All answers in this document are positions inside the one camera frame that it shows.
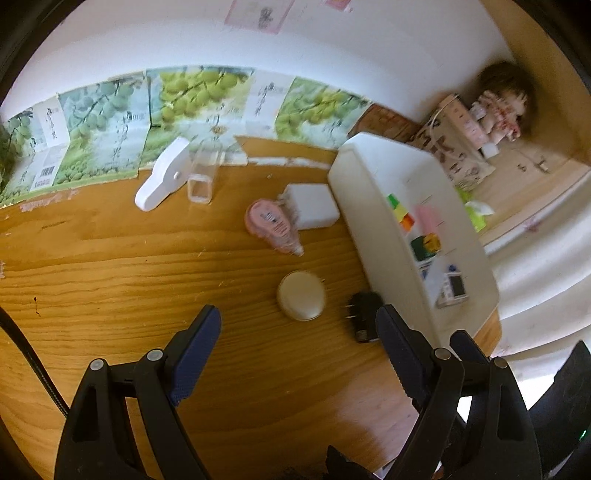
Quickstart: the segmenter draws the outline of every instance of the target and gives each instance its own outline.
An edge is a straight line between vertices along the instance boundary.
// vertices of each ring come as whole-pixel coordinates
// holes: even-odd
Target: brown hair
[[[484,90],[490,90],[499,96],[504,92],[527,96],[525,113],[519,118],[519,126],[523,133],[529,134],[538,112],[534,81],[530,74],[514,63],[500,61],[486,67],[480,73],[479,81]]]

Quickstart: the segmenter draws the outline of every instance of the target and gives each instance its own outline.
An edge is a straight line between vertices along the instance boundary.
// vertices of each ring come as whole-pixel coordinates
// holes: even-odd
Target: green sticky tab
[[[393,209],[396,209],[396,207],[398,205],[400,205],[400,202],[398,201],[398,199],[392,194],[388,195],[388,200],[390,202],[390,205],[392,205]]]

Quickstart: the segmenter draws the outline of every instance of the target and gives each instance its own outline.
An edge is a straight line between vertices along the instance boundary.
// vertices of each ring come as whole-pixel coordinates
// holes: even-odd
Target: round container
[[[281,280],[277,302],[288,317],[299,322],[313,320],[324,310],[324,284],[313,273],[302,270],[292,272]]]

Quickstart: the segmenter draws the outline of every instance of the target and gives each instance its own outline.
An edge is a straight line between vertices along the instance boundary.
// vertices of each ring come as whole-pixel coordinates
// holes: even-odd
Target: wooden desk surface
[[[329,444],[370,469],[390,461],[416,414],[381,345],[357,344],[344,319],[348,298],[368,287],[345,223],[302,232],[301,258],[243,226],[251,201],[289,182],[325,182],[326,172],[222,168],[212,205],[189,203],[181,189],[149,213],[134,205],[146,176],[0,211],[0,304],[66,401],[93,358],[136,361],[211,303],[222,335],[179,415],[213,479],[267,480],[288,466],[314,475]],[[325,312],[308,323],[287,319],[275,301],[297,269],[327,288]],[[490,353],[498,319],[481,333]],[[0,416],[50,479],[64,418],[3,332],[0,364]],[[159,478],[137,402],[129,403],[147,471]]]

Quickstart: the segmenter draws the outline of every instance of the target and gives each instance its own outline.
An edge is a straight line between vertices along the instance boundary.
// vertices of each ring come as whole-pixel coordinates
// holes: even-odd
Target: white fabric
[[[579,339],[591,345],[591,176],[536,217],[487,249],[501,294],[494,355],[519,380],[555,373]]]

